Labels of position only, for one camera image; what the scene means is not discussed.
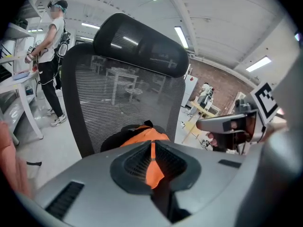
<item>glove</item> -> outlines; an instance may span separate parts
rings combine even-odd
[[[26,58],[24,59],[24,62],[26,64],[29,64],[30,62],[32,62],[33,59],[34,59],[34,56],[32,56],[32,54],[27,54]]]

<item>backpack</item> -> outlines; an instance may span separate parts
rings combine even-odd
[[[55,51],[55,58],[58,61],[58,65],[62,65],[63,58],[67,52],[68,44],[70,43],[71,34],[65,30],[65,21],[64,21],[64,30],[60,38],[60,42]]]

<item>person in white shirt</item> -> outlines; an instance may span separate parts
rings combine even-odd
[[[52,107],[51,110],[47,112],[47,115],[57,115],[55,121],[51,123],[51,125],[55,127],[66,121],[66,116],[61,109],[59,99],[53,87],[53,78],[58,73],[58,64],[53,60],[56,60],[54,58],[54,50],[58,47],[64,32],[65,22],[63,16],[67,9],[67,2],[60,0],[55,4],[50,3],[49,8],[53,21],[49,26],[45,39],[33,52],[26,56],[25,62],[30,63],[35,56],[38,56],[40,83],[45,97]]]
[[[199,98],[197,103],[200,104],[203,100],[206,99],[207,95],[210,94],[210,91],[213,89],[207,82],[202,85],[201,91],[199,92]],[[187,113],[188,116],[192,116],[196,112],[196,108],[192,107],[191,110]]]

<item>orange cloth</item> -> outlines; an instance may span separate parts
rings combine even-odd
[[[128,141],[126,141],[122,146],[127,146],[130,144],[134,144],[137,142],[143,142],[147,140],[169,140],[166,134],[158,133],[154,128],[149,128],[132,137]],[[156,146],[155,143],[151,143],[151,162],[146,171],[145,182],[148,184],[151,189],[154,189],[158,186],[161,179],[164,178],[164,174],[161,171],[160,167],[156,162]]]

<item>office chair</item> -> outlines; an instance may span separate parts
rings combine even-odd
[[[81,156],[147,120],[174,142],[187,66],[181,45],[124,14],[111,16],[92,44],[72,47],[62,65],[62,91]]]

